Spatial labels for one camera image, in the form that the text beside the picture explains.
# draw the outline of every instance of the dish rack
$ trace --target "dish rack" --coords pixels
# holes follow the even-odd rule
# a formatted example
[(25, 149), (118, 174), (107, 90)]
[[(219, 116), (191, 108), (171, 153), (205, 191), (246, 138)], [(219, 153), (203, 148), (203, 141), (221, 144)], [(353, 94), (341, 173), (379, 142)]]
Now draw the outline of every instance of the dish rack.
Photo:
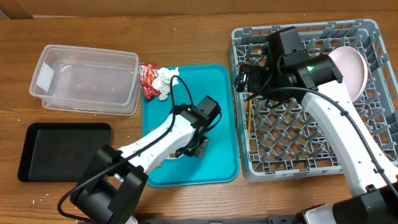
[[(263, 65), (261, 47), (266, 37), (295, 26), (304, 48), (313, 57), (351, 46), (368, 65), (368, 82), (354, 105), (385, 155), (398, 165), (398, 124), (394, 108), (397, 82), (376, 22), (370, 19), (237, 28), (228, 50), (232, 79), (244, 63)], [(238, 115), (238, 141), (243, 176), (251, 182), (299, 179), (343, 172), (317, 122), (295, 99), (268, 109), (265, 99), (252, 100), (248, 118), (248, 92), (234, 92)], [(251, 130), (248, 131), (248, 120)]]

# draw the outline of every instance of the plastic bin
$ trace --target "plastic bin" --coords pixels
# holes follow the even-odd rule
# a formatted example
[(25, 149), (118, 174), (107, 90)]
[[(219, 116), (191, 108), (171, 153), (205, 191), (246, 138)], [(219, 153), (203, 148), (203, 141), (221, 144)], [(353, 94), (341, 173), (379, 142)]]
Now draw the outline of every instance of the plastic bin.
[[(313, 56), (350, 46), (365, 58), (368, 82), (354, 106), (381, 150), (398, 165), (398, 112), (393, 104), (398, 101), (398, 84), (376, 22), (361, 19), (237, 28), (228, 52), (232, 79), (239, 65), (264, 63), (261, 47), (266, 37), (290, 26), (297, 28), (303, 47)], [(264, 100), (255, 98), (249, 118), (249, 102), (245, 100), (249, 95), (246, 91), (235, 93), (242, 171), (248, 181), (343, 172), (319, 125), (295, 99), (268, 109)], [(246, 126), (248, 120), (251, 130)]]
[(141, 92), (138, 63), (134, 53), (48, 45), (29, 92), (47, 109), (132, 115)]

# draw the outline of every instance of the wooden table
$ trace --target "wooden table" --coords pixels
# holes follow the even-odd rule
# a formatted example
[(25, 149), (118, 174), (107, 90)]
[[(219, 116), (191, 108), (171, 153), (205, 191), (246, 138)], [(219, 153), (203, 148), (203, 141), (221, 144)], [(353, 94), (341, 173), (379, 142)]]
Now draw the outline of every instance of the wooden table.
[[(142, 108), (134, 116), (46, 110), (29, 95), (36, 63), (48, 44), (123, 50), (160, 66), (220, 63), (237, 27), (374, 19), (398, 74), (398, 12), (301, 12), (223, 16), (143, 16), (0, 21), (0, 223), (73, 223), (58, 214), (72, 183), (22, 183), (17, 170), (25, 131), (34, 122), (106, 122), (113, 146), (141, 136)], [(225, 184), (155, 189), (147, 186), (137, 217), (244, 218), (293, 214), (320, 203), (350, 198), (343, 175), (250, 183), (240, 173)], [(64, 208), (79, 214), (68, 201)]]

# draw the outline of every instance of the pink plate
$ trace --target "pink plate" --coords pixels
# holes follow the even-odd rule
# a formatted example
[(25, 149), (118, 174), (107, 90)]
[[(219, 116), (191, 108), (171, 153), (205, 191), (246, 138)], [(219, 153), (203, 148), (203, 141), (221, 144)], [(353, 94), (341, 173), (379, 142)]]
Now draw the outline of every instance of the pink plate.
[(343, 75), (349, 98), (352, 102), (356, 101), (362, 95), (368, 80), (368, 67), (365, 59), (352, 47), (339, 47), (333, 50), (329, 57)]

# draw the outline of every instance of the teal tray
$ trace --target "teal tray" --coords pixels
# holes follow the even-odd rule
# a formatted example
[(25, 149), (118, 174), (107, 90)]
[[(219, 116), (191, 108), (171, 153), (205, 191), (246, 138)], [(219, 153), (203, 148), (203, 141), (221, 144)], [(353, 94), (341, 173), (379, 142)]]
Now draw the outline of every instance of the teal tray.
[[(191, 91), (193, 103), (197, 105), (209, 95), (220, 104), (223, 116), (217, 126), (205, 134), (210, 141), (201, 159), (188, 156), (166, 159), (149, 174), (147, 183), (153, 187), (169, 187), (232, 181), (239, 173), (239, 159), (229, 73), (218, 64), (180, 66), (178, 70)], [(176, 105), (189, 104), (181, 83), (175, 85), (173, 91)], [(145, 136), (165, 121), (172, 103), (170, 95), (165, 101), (142, 99), (142, 133)]]

